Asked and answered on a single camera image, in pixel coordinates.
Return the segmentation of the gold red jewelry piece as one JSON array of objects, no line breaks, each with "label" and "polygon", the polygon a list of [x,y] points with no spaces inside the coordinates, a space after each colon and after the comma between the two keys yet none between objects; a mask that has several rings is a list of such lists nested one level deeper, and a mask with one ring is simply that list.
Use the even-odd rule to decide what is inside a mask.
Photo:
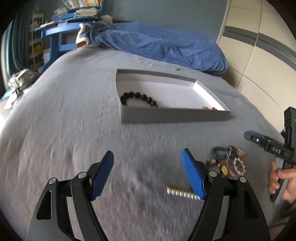
[{"label": "gold red jewelry piece", "polygon": [[217,110],[216,108],[208,108],[207,106],[203,106],[202,110]]}]

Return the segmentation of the grey bedspread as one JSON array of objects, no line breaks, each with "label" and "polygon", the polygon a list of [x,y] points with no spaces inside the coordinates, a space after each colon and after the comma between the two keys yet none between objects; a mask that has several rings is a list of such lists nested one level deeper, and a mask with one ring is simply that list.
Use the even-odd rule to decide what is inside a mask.
[{"label": "grey bedspread", "polygon": [[[118,68],[195,78],[229,108],[225,121],[122,125],[115,75]],[[93,205],[110,240],[186,240],[202,202],[165,193],[189,189],[181,163],[188,148],[205,161],[215,146],[235,145],[246,157],[246,176],[269,225],[279,206],[270,202],[272,156],[246,141],[247,130],[281,139],[241,93],[218,76],[114,50],[87,46],[60,57],[9,114],[1,130],[1,210],[25,239],[37,201],[51,177],[71,179],[114,153],[102,196]]]}]

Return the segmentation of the grey cardboard tray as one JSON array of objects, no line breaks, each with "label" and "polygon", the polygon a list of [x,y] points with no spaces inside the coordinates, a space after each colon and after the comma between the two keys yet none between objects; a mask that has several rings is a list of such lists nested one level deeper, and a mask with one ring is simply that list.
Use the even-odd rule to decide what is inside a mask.
[{"label": "grey cardboard tray", "polygon": [[[199,80],[144,70],[118,69],[122,123],[223,121],[230,109]],[[202,110],[203,106],[217,110]]]}]

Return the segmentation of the beige wardrobe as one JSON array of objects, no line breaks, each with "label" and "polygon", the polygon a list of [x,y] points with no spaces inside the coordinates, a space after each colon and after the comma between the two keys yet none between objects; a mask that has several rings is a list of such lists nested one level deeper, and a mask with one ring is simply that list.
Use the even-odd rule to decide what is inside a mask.
[{"label": "beige wardrobe", "polygon": [[223,78],[277,130],[295,107],[295,38],[269,1],[228,1],[219,38]]}]

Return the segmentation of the grey clothes pile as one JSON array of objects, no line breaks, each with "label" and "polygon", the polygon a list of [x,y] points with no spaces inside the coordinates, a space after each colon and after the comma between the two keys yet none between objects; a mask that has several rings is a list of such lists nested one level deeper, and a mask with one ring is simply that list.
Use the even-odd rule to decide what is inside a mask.
[{"label": "grey clothes pile", "polygon": [[22,91],[34,84],[39,77],[38,72],[26,68],[14,73],[8,80],[8,86],[13,90]]}]

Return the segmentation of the blue blanket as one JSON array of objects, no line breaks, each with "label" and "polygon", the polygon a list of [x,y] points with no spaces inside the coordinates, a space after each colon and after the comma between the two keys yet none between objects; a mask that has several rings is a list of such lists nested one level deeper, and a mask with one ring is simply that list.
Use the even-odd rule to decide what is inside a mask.
[{"label": "blue blanket", "polygon": [[82,23],[76,43],[93,44],[176,64],[200,72],[222,74],[227,60],[219,46],[200,33],[164,29],[138,22]]}]

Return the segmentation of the white shelf unit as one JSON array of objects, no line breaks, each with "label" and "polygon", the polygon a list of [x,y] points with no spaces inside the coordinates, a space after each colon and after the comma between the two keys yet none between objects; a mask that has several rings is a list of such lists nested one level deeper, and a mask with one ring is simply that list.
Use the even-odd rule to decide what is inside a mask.
[{"label": "white shelf unit", "polygon": [[37,71],[44,64],[42,31],[39,29],[43,24],[44,14],[36,9],[31,18],[29,27],[29,64],[32,71]]}]

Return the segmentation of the blue wooden desk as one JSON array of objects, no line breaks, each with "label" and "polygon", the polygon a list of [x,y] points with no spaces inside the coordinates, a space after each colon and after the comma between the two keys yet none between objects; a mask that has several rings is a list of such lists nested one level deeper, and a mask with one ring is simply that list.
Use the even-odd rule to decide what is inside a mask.
[{"label": "blue wooden desk", "polygon": [[[83,16],[78,10],[95,9],[95,15]],[[98,6],[87,6],[82,8],[67,9],[67,13],[53,17],[53,23],[43,24],[34,32],[41,31],[41,38],[50,37],[50,58],[44,64],[43,72],[47,70],[58,58],[59,53],[68,52],[77,48],[76,43],[60,44],[63,34],[77,32],[81,23],[92,22],[100,19],[102,4]]]}]

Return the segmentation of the teal curtain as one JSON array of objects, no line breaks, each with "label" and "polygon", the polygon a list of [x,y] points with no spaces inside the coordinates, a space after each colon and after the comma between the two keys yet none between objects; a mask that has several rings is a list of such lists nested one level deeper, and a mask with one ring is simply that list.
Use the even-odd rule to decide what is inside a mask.
[{"label": "teal curtain", "polygon": [[21,9],[4,32],[4,72],[7,78],[14,73],[30,67],[29,27],[33,11]]}]

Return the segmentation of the stack of papers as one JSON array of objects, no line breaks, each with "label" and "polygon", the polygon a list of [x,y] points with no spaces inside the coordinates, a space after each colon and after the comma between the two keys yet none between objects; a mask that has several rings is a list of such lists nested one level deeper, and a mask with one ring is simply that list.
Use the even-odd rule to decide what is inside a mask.
[{"label": "stack of papers", "polygon": [[91,16],[91,17],[97,17],[99,16],[99,11],[96,8],[88,8],[88,9],[78,9],[75,11],[76,16]]}]

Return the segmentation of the row of books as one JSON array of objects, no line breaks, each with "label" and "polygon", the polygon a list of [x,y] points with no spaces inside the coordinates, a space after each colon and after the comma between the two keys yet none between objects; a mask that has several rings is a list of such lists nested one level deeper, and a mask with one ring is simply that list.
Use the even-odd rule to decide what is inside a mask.
[{"label": "row of books", "polygon": [[103,0],[62,0],[68,10],[80,8],[101,8]]}]

